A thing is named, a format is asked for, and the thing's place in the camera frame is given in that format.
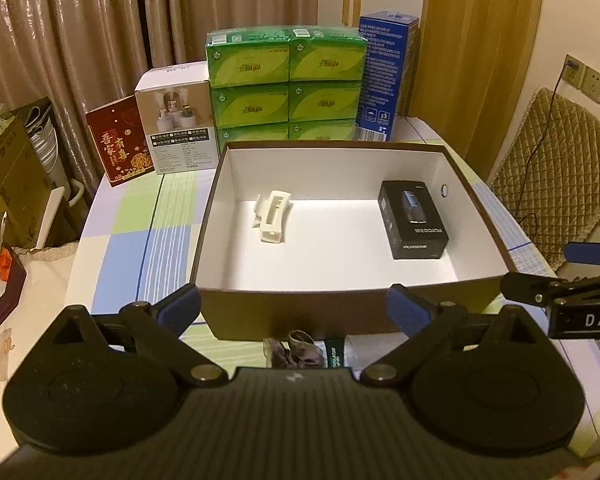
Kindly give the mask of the dark red tray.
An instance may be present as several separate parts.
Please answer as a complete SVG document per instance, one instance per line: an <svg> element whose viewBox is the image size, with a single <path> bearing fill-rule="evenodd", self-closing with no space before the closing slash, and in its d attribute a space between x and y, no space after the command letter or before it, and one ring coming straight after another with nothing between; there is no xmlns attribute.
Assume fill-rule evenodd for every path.
<svg viewBox="0 0 600 480"><path fill-rule="evenodd" d="M27 272L7 244L0 249L0 326L18 306Z"/></svg>

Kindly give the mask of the beige curtain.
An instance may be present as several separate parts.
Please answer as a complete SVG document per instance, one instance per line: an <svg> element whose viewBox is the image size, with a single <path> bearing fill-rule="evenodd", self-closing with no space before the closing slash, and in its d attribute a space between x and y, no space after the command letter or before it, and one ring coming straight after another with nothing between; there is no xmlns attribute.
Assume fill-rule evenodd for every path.
<svg viewBox="0 0 600 480"><path fill-rule="evenodd" d="M146 70L202 60L212 30L316 20L317 0L0 0L0 104L50 99L69 170L94 194L90 110Z"/></svg>

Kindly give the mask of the brown cardboard storage box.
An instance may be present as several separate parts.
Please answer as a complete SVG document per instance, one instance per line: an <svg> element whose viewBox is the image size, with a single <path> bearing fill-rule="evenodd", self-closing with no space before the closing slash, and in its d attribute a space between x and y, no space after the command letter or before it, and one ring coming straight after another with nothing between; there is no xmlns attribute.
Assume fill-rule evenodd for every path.
<svg viewBox="0 0 600 480"><path fill-rule="evenodd" d="M378 195L385 180L426 184L449 241L440 259L396 260ZM290 194L279 244L252 226L259 195ZM498 230L441 145L354 141L228 144L210 190L192 280L213 335L317 339L394 331L394 284L479 312L514 270Z"/></svg>

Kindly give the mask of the stack of white bowls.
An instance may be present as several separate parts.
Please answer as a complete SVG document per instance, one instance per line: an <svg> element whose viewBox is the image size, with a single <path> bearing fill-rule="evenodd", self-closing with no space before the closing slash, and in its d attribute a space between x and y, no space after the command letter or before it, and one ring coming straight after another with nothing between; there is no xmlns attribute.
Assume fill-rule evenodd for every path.
<svg viewBox="0 0 600 480"><path fill-rule="evenodd" d="M33 105L24 123L35 153L55 188L63 188L70 198L71 185L60 157L58 134L52 122L49 105Z"/></svg>

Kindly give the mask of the green tissue box pack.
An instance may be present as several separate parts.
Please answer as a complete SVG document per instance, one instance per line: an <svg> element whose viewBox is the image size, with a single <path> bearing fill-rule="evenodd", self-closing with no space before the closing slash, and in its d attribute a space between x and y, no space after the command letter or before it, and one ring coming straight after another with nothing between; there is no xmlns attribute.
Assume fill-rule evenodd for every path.
<svg viewBox="0 0 600 480"><path fill-rule="evenodd" d="M353 139L366 51L366 40L350 27L210 32L206 55L219 148Z"/></svg>

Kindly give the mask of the white product box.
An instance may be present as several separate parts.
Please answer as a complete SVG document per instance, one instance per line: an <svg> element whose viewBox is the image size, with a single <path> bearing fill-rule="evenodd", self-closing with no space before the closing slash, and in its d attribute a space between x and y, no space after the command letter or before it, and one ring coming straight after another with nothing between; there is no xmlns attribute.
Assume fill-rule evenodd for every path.
<svg viewBox="0 0 600 480"><path fill-rule="evenodd" d="M153 68L135 99L157 174L213 169L219 161L204 61Z"/></svg>

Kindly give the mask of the cream plastic hair clip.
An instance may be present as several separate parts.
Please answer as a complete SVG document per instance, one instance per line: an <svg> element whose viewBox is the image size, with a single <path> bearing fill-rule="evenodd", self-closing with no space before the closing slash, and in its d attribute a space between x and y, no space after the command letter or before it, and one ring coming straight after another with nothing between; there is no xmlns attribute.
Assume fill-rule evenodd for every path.
<svg viewBox="0 0 600 480"><path fill-rule="evenodd" d="M274 190L268 197L259 195L254 204L252 226L260 232L263 243L279 244L283 238L283 222L290 194Z"/></svg>

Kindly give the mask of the wall power socket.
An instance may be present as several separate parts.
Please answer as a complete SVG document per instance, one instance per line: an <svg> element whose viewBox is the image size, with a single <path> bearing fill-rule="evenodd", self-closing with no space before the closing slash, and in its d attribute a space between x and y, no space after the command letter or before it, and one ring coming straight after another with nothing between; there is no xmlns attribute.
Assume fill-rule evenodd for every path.
<svg viewBox="0 0 600 480"><path fill-rule="evenodd" d="M565 56L562 80L579 90L596 104L600 104L600 72L585 65L570 54Z"/></svg>

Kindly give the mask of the quilted tan chair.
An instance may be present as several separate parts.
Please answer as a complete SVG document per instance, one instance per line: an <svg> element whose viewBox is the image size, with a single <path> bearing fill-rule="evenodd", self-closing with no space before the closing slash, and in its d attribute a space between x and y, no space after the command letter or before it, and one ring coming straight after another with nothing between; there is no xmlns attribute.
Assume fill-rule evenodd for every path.
<svg viewBox="0 0 600 480"><path fill-rule="evenodd" d="M491 188L553 270L562 248L587 242L600 226L600 120L541 88Z"/></svg>

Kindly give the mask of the green lip balm stick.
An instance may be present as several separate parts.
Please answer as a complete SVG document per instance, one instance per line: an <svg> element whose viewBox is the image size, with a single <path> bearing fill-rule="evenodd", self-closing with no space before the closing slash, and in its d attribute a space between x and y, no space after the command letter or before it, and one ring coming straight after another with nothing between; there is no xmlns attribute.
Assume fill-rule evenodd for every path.
<svg viewBox="0 0 600 480"><path fill-rule="evenodd" d="M326 364L328 368L343 368L346 366L343 339L326 339Z"/></svg>

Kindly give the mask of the brown cardboard carton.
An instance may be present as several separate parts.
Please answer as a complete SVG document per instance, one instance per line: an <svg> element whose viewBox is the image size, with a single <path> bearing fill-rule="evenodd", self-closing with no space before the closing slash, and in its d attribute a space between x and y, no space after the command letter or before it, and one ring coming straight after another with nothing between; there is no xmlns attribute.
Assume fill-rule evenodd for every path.
<svg viewBox="0 0 600 480"><path fill-rule="evenodd" d="M10 118L0 134L0 241L35 248L52 189L22 121Z"/></svg>

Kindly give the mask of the red gift box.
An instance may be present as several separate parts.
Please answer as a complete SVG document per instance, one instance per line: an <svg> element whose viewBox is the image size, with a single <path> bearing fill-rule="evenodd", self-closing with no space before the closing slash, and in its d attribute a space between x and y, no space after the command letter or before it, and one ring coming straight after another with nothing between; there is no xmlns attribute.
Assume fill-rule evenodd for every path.
<svg viewBox="0 0 600 480"><path fill-rule="evenodd" d="M86 122L111 186L154 171L135 96L91 110Z"/></svg>

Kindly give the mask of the black shaver box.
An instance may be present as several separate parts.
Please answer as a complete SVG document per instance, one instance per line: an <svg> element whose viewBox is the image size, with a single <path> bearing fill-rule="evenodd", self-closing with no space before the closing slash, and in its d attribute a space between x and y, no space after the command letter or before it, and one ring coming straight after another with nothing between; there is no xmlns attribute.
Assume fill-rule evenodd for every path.
<svg viewBox="0 0 600 480"><path fill-rule="evenodd" d="M378 204L393 258L442 257L449 235L424 182L385 180Z"/></svg>

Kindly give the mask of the dark velvet scrunchie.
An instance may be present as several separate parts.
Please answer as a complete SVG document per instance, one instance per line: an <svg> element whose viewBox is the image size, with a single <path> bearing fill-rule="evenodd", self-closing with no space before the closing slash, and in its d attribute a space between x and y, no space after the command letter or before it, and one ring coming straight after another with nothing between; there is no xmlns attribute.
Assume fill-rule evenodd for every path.
<svg viewBox="0 0 600 480"><path fill-rule="evenodd" d="M292 330L286 340L265 338L263 353L268 367L276 370L324 368L326 365L324 352L303 330Z"/></svg>

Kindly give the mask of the blue tall carton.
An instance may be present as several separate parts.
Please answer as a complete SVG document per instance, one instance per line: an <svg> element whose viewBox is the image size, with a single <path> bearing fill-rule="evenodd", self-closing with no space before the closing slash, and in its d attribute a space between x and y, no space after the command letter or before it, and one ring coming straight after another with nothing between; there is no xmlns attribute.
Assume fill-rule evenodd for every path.
<svg viewBox="0 0 600 480"><path fill-rule="evenodd" d="M358 31L367 50L355 139L389 141L413 89L419 18L380 11L362 16Z"/></svg>

